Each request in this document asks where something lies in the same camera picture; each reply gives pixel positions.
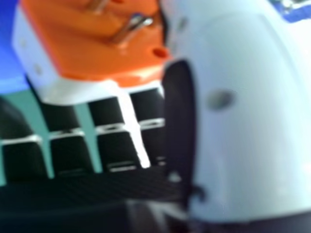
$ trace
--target teal surface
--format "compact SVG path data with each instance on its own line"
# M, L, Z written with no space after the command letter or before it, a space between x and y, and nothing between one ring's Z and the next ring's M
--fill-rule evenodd
M44 160L48 169L48 175L50 178L53 178L54 173L49 147L49 132L32 93L30 91L22 91L5 95L4 97L24 114L31 128L35 131L36 134L42 137L42 150L44 153ZM89 147L94 170L95 172L100 173L103 171L103 168L97 149L94 125L91 119L90 112L88 110L88 106L86 104L77 105L75 106L75 111L82 126L82 129L86 134L86 142ZM3 172L2 154L0 150L0 186L3 186L5 184L6 181Z

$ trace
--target orange surface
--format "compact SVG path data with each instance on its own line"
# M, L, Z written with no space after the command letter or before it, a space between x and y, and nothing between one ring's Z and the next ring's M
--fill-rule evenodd
M20 1L58 73L80 81L114 79L123 87L160 79L169 57L162 44L161 24L142 28L126 46L109 42L133 13L155 14L157 0L110 0L100 15L86 10L89 3Z

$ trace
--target blue object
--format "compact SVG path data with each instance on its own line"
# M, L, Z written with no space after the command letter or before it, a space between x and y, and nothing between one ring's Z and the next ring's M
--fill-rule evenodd
M283 7L280 3L274 3L273 5L282 14L284 19L287 20L289 23L295 23L304 19L311 18L311 5L292 10L288 14L283 14Z
M0 94L29 89L25 72L11 46L17 0L0 0Z

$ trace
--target orange and white plug adapter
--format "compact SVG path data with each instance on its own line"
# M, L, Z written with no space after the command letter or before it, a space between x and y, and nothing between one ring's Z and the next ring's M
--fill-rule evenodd
M44 103L160 86L169 53L157 0L20 0L13 46Z

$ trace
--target white plastic body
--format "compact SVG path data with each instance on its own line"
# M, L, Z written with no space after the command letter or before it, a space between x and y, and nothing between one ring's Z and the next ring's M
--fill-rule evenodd
M44 103L74 105L115 96L111 86L114 81L81 82L62 77L56 70L45 48L36 36L22 8L17 6L13 32L13 47L26 73ZM128 93L157 88L159 82L151 82L132 88Z
M190 215L248 222L311 211L311 75L267 0L163 0L168 45L196 98ZM215 111L215 91L234 95Z

